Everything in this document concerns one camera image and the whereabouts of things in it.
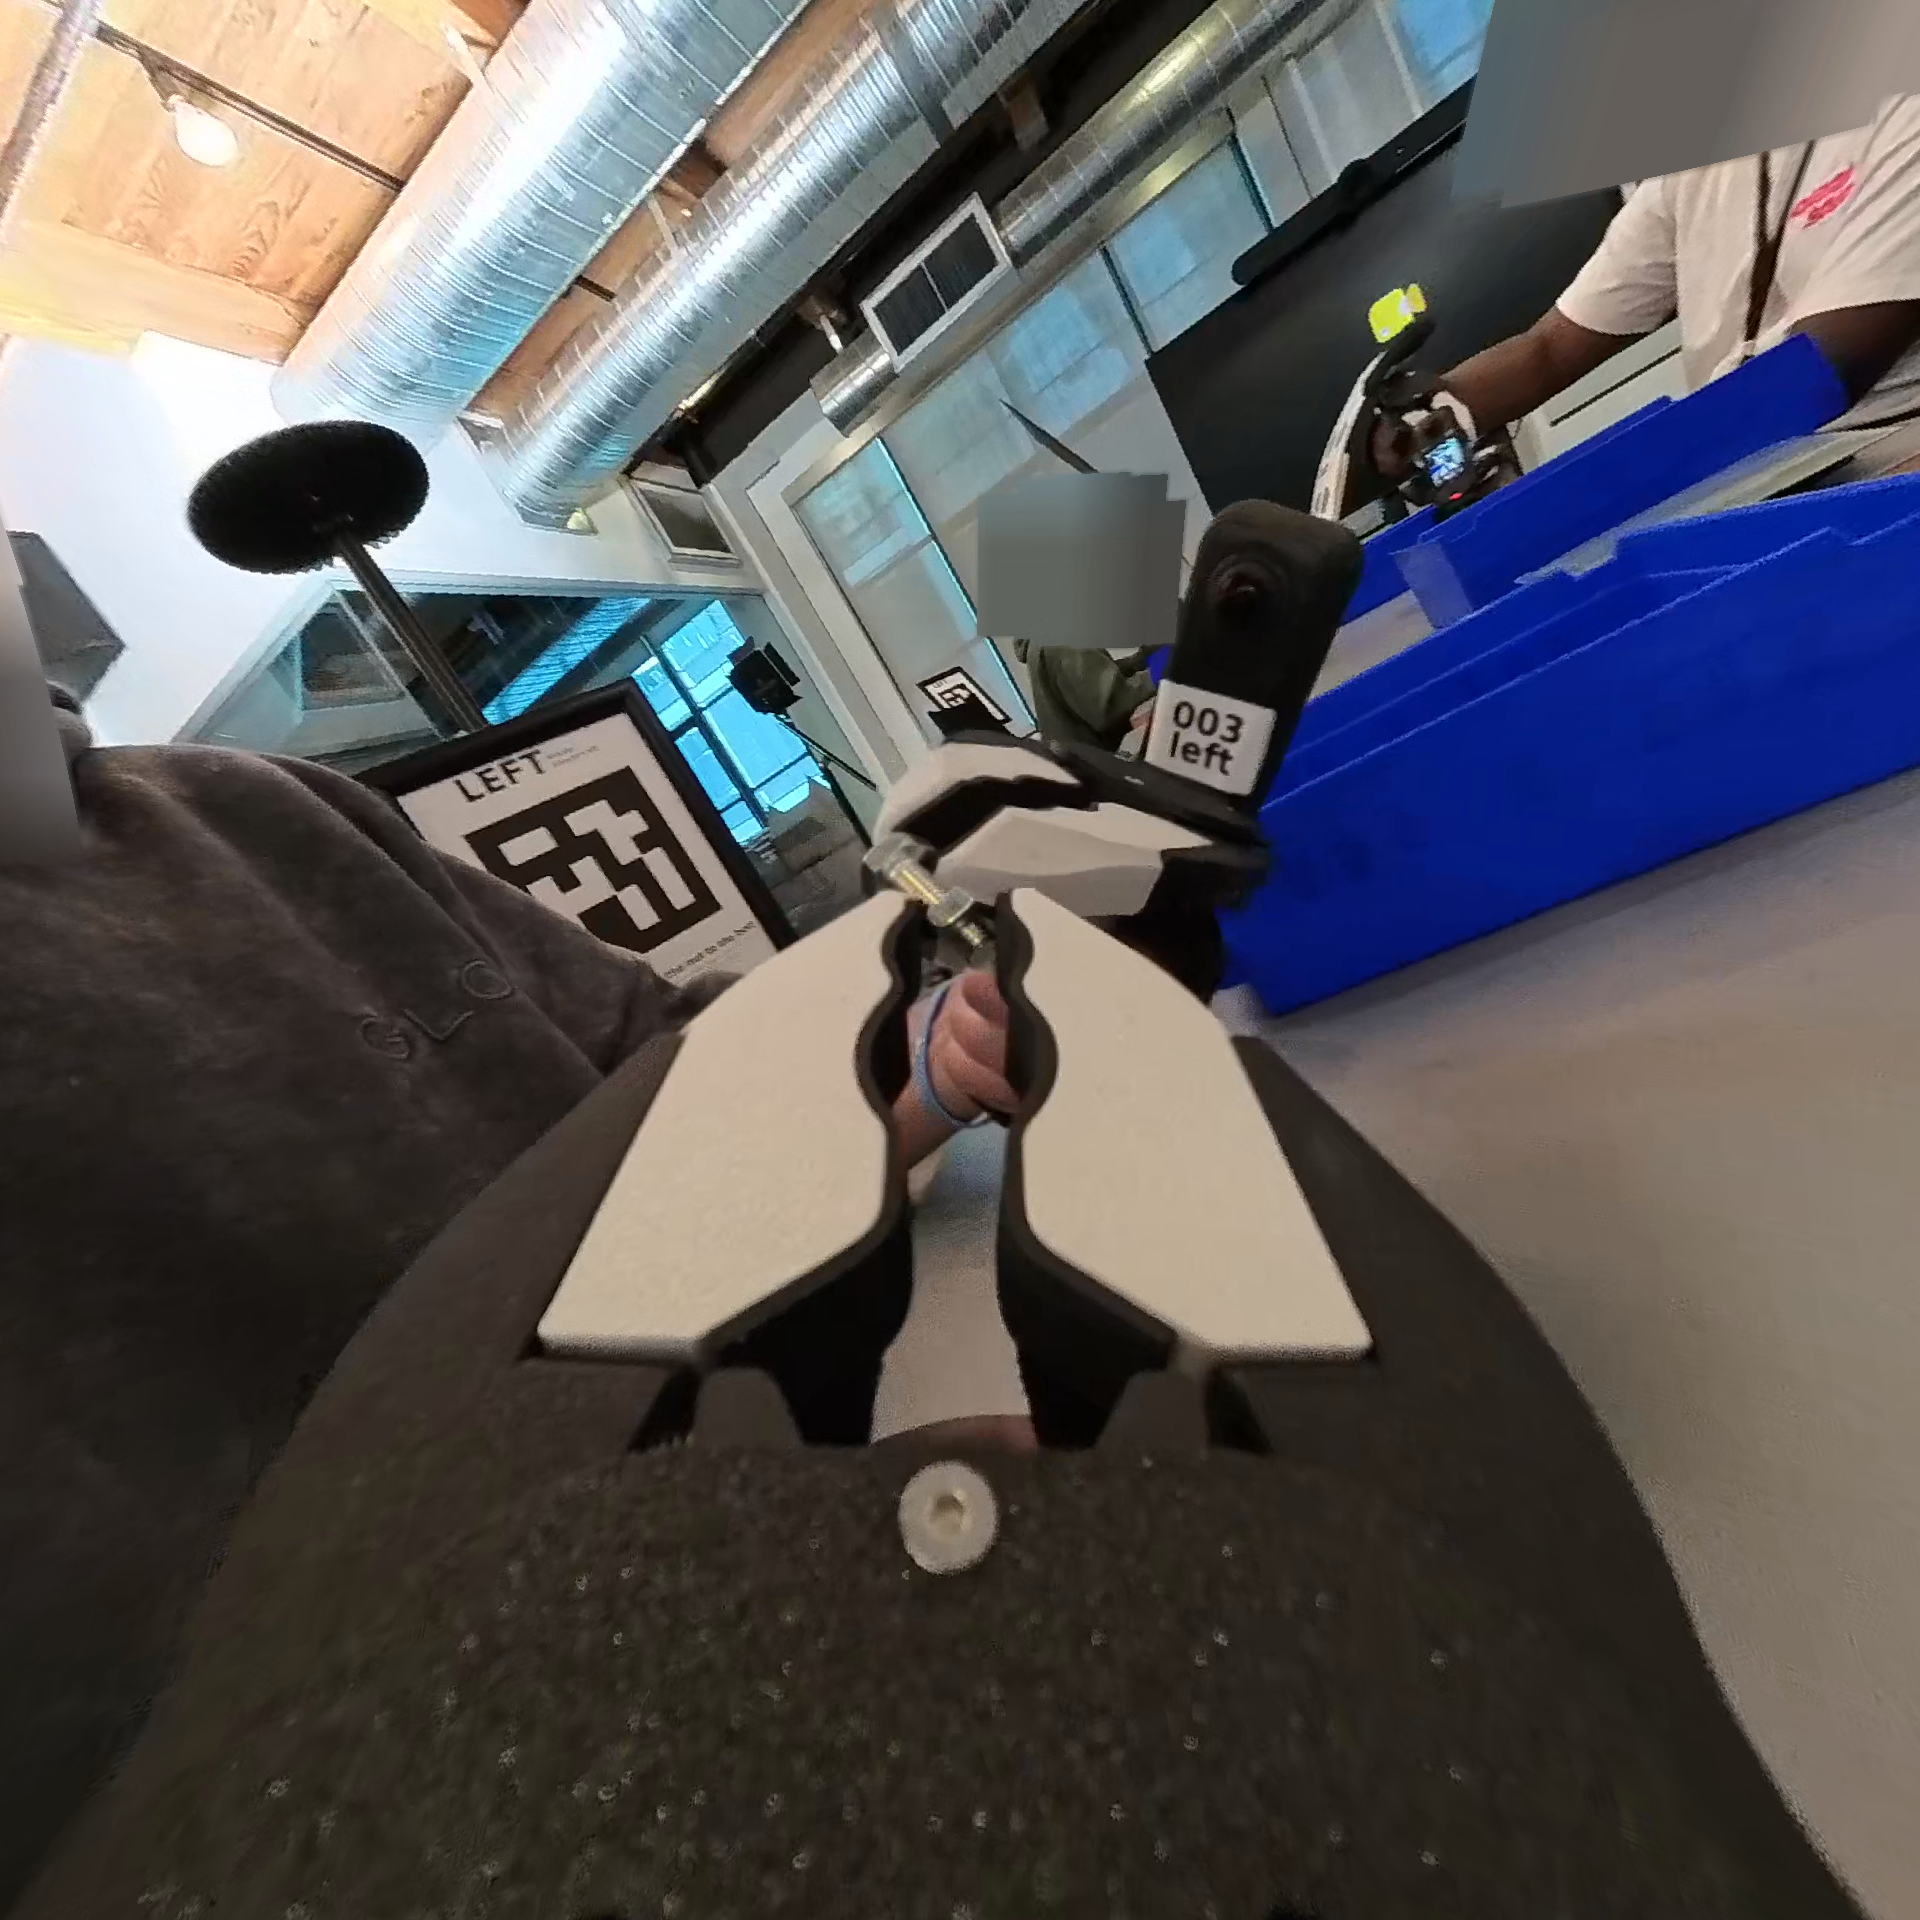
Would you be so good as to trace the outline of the black pole stand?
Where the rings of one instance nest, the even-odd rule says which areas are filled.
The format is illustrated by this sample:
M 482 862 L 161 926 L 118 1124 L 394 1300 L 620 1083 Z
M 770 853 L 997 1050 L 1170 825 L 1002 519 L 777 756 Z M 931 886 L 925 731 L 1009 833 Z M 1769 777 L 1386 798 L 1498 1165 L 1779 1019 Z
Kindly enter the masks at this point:
M 429 716 L 466 737 L 489 719 L 372 558 L 420 516 L 427 491 L 425 457 L 399 431 L 358 421 L 290 423 L 205 468 L 185 499 L 185 524 L 230 569 L 278 579 L 345 566 L 427 685 Z

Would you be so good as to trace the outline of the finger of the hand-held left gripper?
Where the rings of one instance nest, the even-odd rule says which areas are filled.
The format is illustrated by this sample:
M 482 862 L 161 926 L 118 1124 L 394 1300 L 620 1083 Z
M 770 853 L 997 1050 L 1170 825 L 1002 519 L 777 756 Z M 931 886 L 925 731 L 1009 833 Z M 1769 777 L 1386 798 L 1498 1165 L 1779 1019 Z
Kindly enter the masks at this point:
M 1134 807 L 1002 807 L 931 873 L 981 903 L 1036 891 L 1083 922 L 1117 922 L 1146 910 L 1165 855 L 1210 850 L 1213 839 Z
M 1002 814 L 1085 814 L 1085 785 L 1046 743 L 946 740 L 914 762 L 881 799 L 867 860 L 902 842 L 914 860 L 945 860 Z

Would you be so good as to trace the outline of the black monitor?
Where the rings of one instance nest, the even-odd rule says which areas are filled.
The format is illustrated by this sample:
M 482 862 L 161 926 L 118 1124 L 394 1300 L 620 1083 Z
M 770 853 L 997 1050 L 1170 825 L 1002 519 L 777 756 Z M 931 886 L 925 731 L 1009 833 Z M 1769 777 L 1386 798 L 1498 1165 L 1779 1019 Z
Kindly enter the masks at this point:
M 1309 505 L 1314 470 L 1378 341 L 1375 299 L 1418 283 L 1434 333 L 1418 369 L 1537 323 L 1595 252 L 1623 196 L 1602 188 L 1501 207 L 1458 198 L 1471 102 L 1458 87 L 1233 262 L 1237 291 L 1147 356 L 1202 499 Z

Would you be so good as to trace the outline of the person's left hand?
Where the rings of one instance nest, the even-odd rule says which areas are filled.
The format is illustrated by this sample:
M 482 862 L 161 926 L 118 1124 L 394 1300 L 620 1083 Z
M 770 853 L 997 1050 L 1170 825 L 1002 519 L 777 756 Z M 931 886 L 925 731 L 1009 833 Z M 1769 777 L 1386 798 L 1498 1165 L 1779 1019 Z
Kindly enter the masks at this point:
M 989 967 L 955 978 L 962 1083 L 988 1124 L 1018 1126 L 1057 1087 L 1059 1050 L 1025 982 Z

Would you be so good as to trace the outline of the grey desk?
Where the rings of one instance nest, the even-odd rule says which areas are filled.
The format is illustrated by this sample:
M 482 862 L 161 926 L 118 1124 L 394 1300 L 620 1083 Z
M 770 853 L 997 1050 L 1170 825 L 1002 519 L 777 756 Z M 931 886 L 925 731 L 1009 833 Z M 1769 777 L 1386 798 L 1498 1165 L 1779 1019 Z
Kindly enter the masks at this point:
M 1915 774 L 1260 1036 L 1598 1410 L 1774 1777 L 1917 1898 Z

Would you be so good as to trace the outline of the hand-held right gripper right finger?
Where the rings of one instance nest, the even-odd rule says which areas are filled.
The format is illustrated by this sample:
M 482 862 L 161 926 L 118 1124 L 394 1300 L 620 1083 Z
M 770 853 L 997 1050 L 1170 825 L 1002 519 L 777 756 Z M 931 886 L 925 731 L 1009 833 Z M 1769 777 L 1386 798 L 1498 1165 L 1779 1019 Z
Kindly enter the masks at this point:
M 1105 1420 L 1140 1377 L 1343 1365 L 1373 1335 L 1238 1044 L 1169 972 L 1036 891 L 997 905 L 997 972 L 1059 1050 L 1009 1126 L 999 1313 L 1034 1414 Z

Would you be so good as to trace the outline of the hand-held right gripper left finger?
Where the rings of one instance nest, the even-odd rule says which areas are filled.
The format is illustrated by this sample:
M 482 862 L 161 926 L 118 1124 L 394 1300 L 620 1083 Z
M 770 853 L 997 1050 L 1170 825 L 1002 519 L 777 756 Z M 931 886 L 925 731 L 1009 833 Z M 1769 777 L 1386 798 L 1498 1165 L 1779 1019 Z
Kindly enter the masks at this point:
M 780 1381 L 869 1420 L 913 1293 L 894 1103 L 924 914 L 876 895 L 682 1034 L 566 1271 L 542 1353 Z

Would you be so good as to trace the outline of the black white marker board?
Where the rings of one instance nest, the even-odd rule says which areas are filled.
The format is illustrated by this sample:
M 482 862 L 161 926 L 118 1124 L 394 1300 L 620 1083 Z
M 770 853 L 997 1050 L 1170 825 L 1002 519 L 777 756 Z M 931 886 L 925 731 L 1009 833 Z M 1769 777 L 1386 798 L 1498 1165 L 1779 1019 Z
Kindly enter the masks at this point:
M 643 693 L 622 681 L 369 769 L 422 842 L 670 982 L 797 939 Z

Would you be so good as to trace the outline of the blue plastic bin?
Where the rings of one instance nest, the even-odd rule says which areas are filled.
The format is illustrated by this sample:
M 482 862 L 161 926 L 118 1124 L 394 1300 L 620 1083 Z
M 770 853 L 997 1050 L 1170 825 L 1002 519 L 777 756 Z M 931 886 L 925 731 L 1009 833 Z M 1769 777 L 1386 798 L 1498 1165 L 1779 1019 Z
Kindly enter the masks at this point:
M 1228 980 L 1289 1013 L 1908 773 L 1915 675 L 1915 636 L 1620 630 L 1274 795 Z
M 1518 586 L 1313 700 L 1275 799 L 1643 623 L 1679 639 L 1811 633 L 1847 655 L 1910 639 L 1915 509 L 1908 470 L 1628 534 L 1602 565 Z
M 1341 619 L 1410 595 L 1443 628 L 1670 497 L 1818 431 L 1847 404 L 1821 349 L 1795 333 L 1686 398 L 1641 407 L 1450 519 L 1422 509 L 1382 531 L 1362 546 L 1361 586 Z

